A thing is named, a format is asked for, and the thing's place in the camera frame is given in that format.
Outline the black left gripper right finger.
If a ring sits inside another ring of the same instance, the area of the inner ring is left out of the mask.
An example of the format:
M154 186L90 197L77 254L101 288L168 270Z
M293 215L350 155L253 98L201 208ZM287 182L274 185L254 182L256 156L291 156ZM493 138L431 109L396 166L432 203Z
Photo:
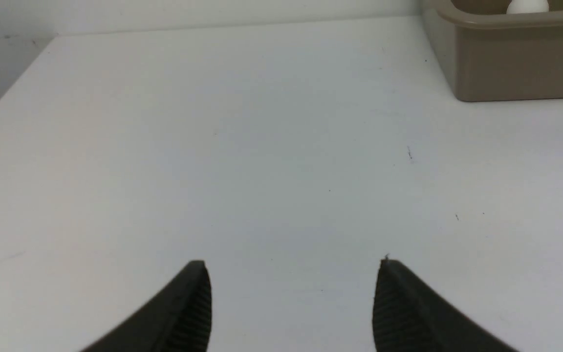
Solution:
M402 262L382 259L372 308L378 352L511 352Z

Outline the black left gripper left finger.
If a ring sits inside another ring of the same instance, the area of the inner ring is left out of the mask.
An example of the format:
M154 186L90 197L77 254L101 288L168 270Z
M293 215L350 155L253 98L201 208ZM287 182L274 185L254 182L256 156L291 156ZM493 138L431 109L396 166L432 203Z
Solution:
M158 294L85 351L205 352L212 306L205 261L190 261Z

